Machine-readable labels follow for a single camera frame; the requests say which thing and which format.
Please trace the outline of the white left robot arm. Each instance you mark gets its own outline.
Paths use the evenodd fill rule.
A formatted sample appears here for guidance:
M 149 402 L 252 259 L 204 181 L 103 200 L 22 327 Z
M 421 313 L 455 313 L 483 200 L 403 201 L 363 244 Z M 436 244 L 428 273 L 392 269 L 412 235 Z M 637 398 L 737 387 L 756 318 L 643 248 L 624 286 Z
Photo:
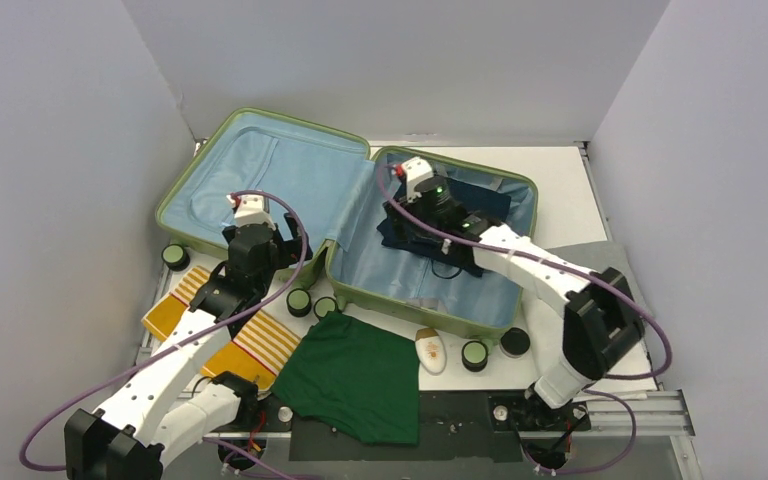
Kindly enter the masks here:
M 200 286 L 181 319 L 145 367 L 93 411 L 79 409 L 64 427 L 70 479 L 159 479 L 205 435 L 258 419 L 257 387 L 225 371 L 182 405 L 175 402 L 203 365 L 224 348 L 267 301 L 273 277 L 312 256 L 296 217 L 284 216 L 284 239 L 267 214 L 240 220 L 223 235 L 228 258 Z

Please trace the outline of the navy blue shirt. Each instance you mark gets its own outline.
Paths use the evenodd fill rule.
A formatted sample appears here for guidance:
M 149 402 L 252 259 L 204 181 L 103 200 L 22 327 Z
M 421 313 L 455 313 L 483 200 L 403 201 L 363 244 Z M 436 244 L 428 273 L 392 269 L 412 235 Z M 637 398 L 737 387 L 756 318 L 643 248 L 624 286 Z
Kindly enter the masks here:
M 501 224 L 511 207 L 511 198 L 505 194 L 437 175 L 421 182 L 418 189 L 421 196 L 415 202 L 403 202 L 404 188 L 397 191 L 396 201 L 424 224 L 473 242 L 480 240 L 482 229 Z M 461 269 L 477 278 L 483 275 L 484 270 L 475 263 L 470 247 L 454 242 L 444 251 L 442 237 L 417 225 L 414 231 L 421 238 L 419 247 L 388 248 L 426 257 L 434 262 Z

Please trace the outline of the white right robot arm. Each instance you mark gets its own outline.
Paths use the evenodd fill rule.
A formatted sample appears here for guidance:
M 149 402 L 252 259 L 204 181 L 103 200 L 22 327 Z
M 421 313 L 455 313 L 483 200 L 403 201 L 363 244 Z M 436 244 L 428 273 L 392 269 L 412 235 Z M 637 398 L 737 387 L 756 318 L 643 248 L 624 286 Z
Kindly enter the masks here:
M 445 180 L 425 180 L 419 193 L 388 198 L 384 208 L 400 235 L 503 276 L 560 318 L 560 352 L 525 402 L 534 425 L 549 428 L 561 420 L 566 404 L 606 378 L 642 340 L 644 321 L 619 270 L 596 272 L 541 249 L 502 220 L 467 209 Z

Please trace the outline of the green shirt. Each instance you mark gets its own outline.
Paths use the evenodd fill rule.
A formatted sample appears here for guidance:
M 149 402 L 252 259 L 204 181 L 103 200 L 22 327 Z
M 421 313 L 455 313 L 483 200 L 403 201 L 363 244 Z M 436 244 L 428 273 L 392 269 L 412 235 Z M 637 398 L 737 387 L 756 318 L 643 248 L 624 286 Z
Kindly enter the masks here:
M 294 413 L 364 444 L 419 443 L 419 360 L 412 341 L 331 312 L 309 329 L 271 393 Z

